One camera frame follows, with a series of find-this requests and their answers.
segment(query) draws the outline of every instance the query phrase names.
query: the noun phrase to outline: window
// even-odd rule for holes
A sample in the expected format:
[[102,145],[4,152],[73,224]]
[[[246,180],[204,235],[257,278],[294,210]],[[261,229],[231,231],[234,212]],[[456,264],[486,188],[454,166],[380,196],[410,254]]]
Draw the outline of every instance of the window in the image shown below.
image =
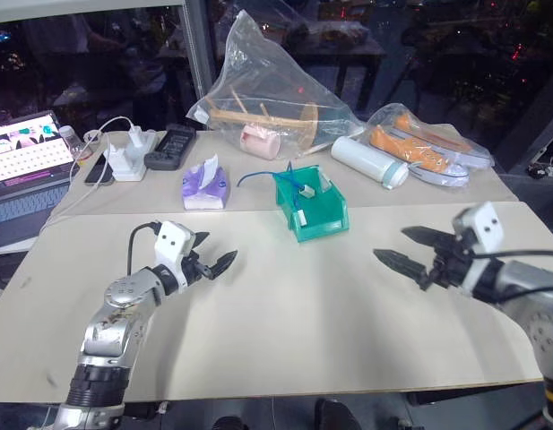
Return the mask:
[[194,102],[176,6],[0,23],[0,122],[52,109],[80,135],[118,115],[162,130]]
[[218,71],[229,27],[246,9],[265,37],[285,47],[360,119],[400,102],[426,122],[453,124],[491,151],[553,75],[553,0],[208,5]]

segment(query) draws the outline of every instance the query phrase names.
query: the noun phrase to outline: teal storage box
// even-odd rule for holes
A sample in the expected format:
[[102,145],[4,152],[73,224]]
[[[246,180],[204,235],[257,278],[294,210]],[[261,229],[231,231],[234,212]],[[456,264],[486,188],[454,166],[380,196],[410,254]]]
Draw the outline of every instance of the teal storage box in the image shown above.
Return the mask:
[[[294,230],[299,242],[350,228],[346,201],[319,166],[289,169],[272,177],[276,182],[276,202],[282,207],[288,228]],[[292,182],[311,186],[315,196],[306,198],[300,195]],[[301,211],[306,220],[305,226],[301,225]]]

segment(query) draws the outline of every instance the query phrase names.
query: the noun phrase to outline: clear plastic bag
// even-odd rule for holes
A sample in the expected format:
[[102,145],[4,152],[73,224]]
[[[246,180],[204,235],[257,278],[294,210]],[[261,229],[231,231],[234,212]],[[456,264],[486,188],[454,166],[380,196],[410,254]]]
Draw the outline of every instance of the clear plastic bag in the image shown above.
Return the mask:
[[[299,157],[364,130],[350,108],[266,39],[246,11],[230,29],[219,79],[186,116],[264,158]],[[263,148],[262,136],[271,136],[269,150]]]
[[423,123],[399,103],[376,111],[360,140],[407,161],[414,176],[435,185],[467,185],[470,169],[495,164],[487,149],[452,125]]

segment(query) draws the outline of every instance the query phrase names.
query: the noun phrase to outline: person's foot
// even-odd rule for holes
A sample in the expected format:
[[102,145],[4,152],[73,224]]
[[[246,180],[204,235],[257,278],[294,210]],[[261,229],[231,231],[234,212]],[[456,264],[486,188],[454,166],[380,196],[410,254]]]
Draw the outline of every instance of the person's foot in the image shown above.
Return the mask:
[[239,417],[222,417],[216,420],[212,430],[248,430]]
[[336,400],[319,399],[315,403],[315,430],[362,430],[350,410]]

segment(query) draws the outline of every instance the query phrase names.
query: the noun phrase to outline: black remote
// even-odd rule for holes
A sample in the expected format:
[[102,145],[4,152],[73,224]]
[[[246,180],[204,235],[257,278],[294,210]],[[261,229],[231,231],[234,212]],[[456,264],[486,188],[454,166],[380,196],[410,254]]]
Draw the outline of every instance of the black remote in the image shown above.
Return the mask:
[[195,136],[194,128],[174,125],[157,148],[144,156],[144,165],[152,170],[177,170]]

